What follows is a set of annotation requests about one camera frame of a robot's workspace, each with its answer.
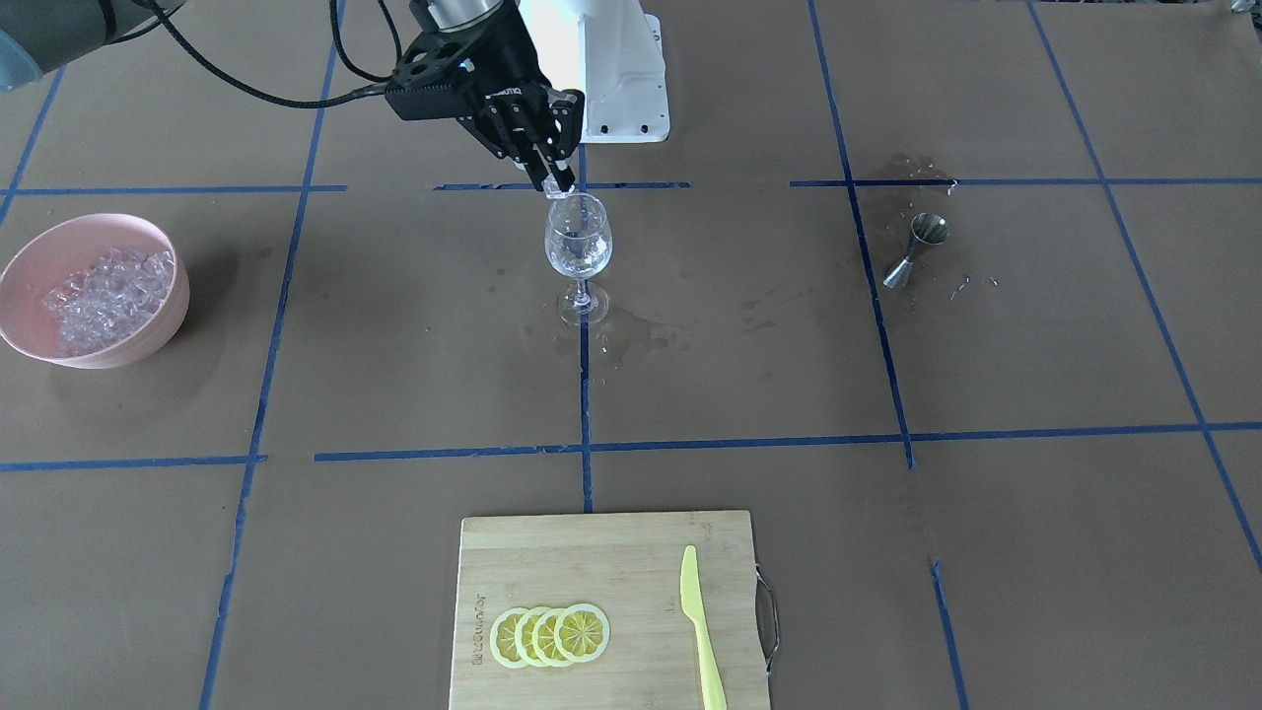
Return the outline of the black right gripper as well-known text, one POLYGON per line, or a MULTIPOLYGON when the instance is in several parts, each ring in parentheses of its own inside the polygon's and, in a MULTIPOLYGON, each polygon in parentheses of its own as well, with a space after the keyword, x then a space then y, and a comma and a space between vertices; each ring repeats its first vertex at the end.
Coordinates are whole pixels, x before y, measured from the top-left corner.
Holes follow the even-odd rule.
POLYGON ((546 177, 574 185, 570 161, 586 131, 586 95, 554 90, 517 6, 427 5, 424 35, 433 33, 473 43, 463 67, 485 103, 475 117, 456 121, 493 156, 522 168, 536 190, 546 177))

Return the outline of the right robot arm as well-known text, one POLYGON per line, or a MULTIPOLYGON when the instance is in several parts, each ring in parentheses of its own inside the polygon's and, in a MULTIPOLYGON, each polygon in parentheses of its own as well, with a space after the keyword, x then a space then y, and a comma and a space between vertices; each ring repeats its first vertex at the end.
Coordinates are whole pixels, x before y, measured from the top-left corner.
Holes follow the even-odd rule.
POLYGON ((334 57, 363 86, 328 100, 264 93, 231 76, 177 30, 175 1, 5 1, 3 90, 35 84, 91 52, 162 28, 198 66, 233 90, 276 107, 331 108, 382 96, 404 121, 451 119, 498 159, 525 172, 536 190, 574 187, 586 95, 559 90, 541 72, 536 45, 514 1, 413 1, 419 33, 401 44, 387 24, 395 63, 387 74, 356 66, 345 50, 337 3, 328 3, 334 57))

